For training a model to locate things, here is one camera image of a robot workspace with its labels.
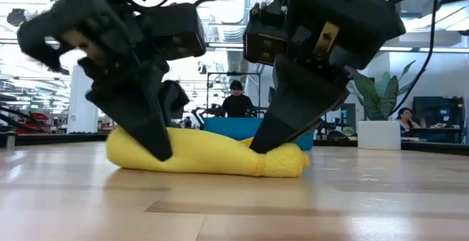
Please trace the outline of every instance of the yellow towel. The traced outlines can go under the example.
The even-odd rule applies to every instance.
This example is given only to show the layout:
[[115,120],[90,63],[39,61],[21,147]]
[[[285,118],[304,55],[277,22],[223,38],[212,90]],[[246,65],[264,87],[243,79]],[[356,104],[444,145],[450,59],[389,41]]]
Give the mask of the yellow towel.
[[108,160],[122,168],[147,171],[237,174],[253,177],[299,177],[309,165],[308,155],[287,143],[267,154],[249,149],[252,141],[181,128],[168,128],[173,155],[164,162],[153,157],[118,127],[108,137]]

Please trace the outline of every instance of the metal frame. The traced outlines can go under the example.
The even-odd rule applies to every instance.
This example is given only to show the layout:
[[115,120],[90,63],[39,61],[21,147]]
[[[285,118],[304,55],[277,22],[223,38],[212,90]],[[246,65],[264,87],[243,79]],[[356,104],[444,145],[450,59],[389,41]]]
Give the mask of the metal frame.
[[257,95],[259,97],[259,99],[257,100],[257,108],[260,108],[261,107],[261,73],[236,73],[236,72],[228,72],[228,73],[207,73],[207,104],[206,104],[206,108],[208,109],[208,98],[209,98],[209,85],[210,85],[210,76],[211,75],[218,75],[218,77],[220,75],[227,75],[227,76],[240,76],[240,75],[247,75],[247,76],[250,76],[250,75],[257,75],[257,78],[259,79],[259,82],[257,83]]

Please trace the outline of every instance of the black hair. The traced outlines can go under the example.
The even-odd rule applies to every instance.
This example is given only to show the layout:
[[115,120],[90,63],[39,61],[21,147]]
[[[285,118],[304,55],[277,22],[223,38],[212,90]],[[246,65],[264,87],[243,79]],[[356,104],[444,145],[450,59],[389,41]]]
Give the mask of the black hair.
[[410,110],[410,108],[401,108],[401,109],[399,109],[399,111],[397,112],[397,118],[396,118],[396,119],[401,119],[401,115],[402,115],[405,111],[409,111],[411,114],[413,114],[413,112],[412,112],[412,110]]
[[238,81],[238,80],[234,80],[230,85],[229,85],[229,89],[230,90],[243,90],[243,84]]

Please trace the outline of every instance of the white planter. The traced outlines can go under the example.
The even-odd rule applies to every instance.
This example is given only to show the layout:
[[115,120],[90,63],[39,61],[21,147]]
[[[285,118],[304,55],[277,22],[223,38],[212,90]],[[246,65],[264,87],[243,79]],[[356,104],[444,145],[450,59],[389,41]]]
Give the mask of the white planter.
[[357,128],[359,149],[401,149],[398,121],[360,121]]

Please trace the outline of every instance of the blue container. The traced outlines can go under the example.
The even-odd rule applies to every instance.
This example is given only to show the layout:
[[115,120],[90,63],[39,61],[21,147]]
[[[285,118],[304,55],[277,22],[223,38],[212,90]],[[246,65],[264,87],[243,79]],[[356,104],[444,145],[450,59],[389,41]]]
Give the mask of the blue container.
[[[217,133],[229,138],[242,141],[256,135],[262,122],[262,118],[223,118],[210,117],[204,119],[205,130]],[[310,132],[297,138],[295,143],[301,150],[313,148],[314,132]]]

